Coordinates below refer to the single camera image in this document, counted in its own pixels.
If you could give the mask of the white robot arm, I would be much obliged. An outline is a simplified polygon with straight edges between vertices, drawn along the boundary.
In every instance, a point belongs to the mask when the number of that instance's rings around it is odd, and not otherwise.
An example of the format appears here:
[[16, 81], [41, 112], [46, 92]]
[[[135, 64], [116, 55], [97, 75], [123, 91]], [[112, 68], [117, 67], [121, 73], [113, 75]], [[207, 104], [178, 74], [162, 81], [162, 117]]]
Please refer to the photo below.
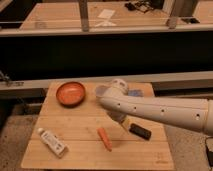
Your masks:
[[213, 100], [129, 96], [122, 79], [96, 88], [99, 104], [123, 124], [128, 115], [213, 136]]

